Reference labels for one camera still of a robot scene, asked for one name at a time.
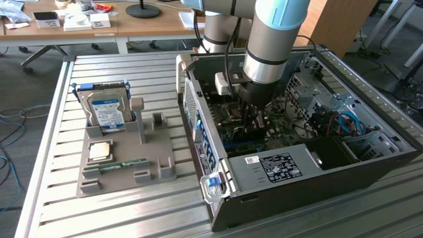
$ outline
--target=green circuit board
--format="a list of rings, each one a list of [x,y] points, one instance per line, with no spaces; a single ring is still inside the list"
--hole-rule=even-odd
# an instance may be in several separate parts
[[[266,108],[265,115],[269,118],[270,125],[265,138],[254,141],[233,142],[231,135],[234,130],[243,128],[238,102],[210,106],[223,146],[230,157],[291,146],[305,137],[295,131],[293,122],[286,117],[282,107],[283,103],[275,99]]]

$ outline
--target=desk lamp base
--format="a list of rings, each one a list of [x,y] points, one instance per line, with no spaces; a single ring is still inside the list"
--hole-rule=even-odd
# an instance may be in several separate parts
[[[127,14],[137,18],[153,18],[161,15],[161,9],[153,5],[135,4],[127,7]]]

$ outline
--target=power supply label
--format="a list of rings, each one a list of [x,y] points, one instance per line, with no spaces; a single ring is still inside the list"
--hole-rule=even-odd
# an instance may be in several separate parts
[[[303,175],[290,153],[261,158],[261,164],[271,182],[281,182]]]
[[[113,129],[123,127],[126,121],[122,111],[118,109],[119,105],[118,99],[93,102],[95,115],[103,128]]]

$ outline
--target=chair wheel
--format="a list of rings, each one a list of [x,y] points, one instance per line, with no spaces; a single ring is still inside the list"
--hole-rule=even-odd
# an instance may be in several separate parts
[[[23,53],[28,53],[30,51],[28,51],[28,48],[27,47],[19,47],[19,51],[20,52],[23,52]]]
[[[99,49],[101,49],[101,47],[99,47],[98,44],[91,44],[91,47],[93,47],[95,50],[99,50]]]
[[[32,69],[32,68],[24,67],[24,68],[23,68],[23,71],[24,71],[24,73],[27,73],[27,74],[32,74],[32,73],[34,73],[34,69]]]

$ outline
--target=metal slotted table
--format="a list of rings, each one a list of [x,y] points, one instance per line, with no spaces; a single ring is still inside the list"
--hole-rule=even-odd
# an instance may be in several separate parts
[[[211,232],[177,101],[175,58],[183,53],[187,52],[81,56],[65,62],[15,237],[413,237],[423,234],[422,158],[393,171],[369,189],[221,233]],[[71,93],[71,84],[126,79],[133,96],[145,98],[143,117],[165,112],[170,118],[178,179],[77,198],[86,116]]]

